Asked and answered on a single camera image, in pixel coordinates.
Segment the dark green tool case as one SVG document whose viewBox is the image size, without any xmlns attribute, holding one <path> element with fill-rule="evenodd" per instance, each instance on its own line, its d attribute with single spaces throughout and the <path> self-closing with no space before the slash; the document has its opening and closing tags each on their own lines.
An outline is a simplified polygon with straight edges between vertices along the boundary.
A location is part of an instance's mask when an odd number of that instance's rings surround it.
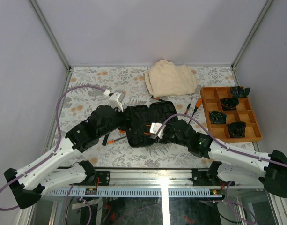
<svg viewBox="0 0 287 225">
<path fill-rule="evenodd" d="M 169 116 L 176 114 L 171 101 L 156 102 L 150 106 L 128 106 L 124 110 L 125 131 L 128 143 L 133 148 L 149 147 L 157 140 L 144 135 L 144 126 L 151 123 L 163 123 Z"/>
</svg>

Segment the orange black needle-nose pliers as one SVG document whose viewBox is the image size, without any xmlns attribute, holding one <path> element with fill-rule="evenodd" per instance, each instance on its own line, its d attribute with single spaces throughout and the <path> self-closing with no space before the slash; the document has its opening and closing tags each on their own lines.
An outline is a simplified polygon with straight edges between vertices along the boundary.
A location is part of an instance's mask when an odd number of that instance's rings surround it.
<svg viewBox="0 0 287 225">
<path fill-rule="evenodd" d="M 147 135 L 147 136 L 152 136 L 155 134 L 154 130 L 153 130 L 153 126 L 152 124 L 146 124 L 144 126 L 144 131 L 143 131 L 144 135 Z"/>
</svg>

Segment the steel claw hammer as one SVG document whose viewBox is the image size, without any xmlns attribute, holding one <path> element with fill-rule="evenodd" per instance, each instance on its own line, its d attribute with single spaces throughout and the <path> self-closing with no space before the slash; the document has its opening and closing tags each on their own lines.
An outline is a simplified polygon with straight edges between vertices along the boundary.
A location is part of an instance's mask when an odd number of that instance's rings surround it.
<svg viewBox="0 0 287 225">
<path fill-rule="evenodd" d="M 106 146 L 108 144 L 109 133 L 104 136 L 102 146 Z"/>
</svg>

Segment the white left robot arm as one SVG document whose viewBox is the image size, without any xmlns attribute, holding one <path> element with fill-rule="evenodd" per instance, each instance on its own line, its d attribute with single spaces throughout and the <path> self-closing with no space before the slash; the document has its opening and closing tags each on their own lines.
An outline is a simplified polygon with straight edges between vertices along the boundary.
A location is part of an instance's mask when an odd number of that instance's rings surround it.
<svg viewBox="0 0 287 225">
<path fill-rule="evenodd" d="M 57 145 L 21 168 L 9 168 L 4 176 L 18 204 L 26 209 L 40 200 L 49 190 L 69 184 L 91 185 L 96 170 L 89 161 L 81 161 L 74 167 L 62 170 L 52 177 L 52 172 L 66 160 L 73 158 L 98 144 L 99 138 L 124 125 L 123 109 L 100 105 L 85 120 L 66 133 Z"/>
</svg>

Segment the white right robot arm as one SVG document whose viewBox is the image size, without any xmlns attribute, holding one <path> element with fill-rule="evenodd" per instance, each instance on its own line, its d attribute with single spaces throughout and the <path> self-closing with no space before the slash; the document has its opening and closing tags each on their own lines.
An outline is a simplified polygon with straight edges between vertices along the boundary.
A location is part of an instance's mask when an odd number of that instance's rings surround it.
<svg viewBox="0 0 287 225">
<path fill-rule="evenodd" d="M 265 153 L 235 148 L 209 132 L 196 132 L 185 120 L 176 120 L 170 125 L 163 123 L 155 135 L 164 142 L 187 147 L 197 157 L 249 170 L 258 176 L 257 180 L 267 192 L 287 198 L 287 157 L 281 151 Z"/>
</svg>

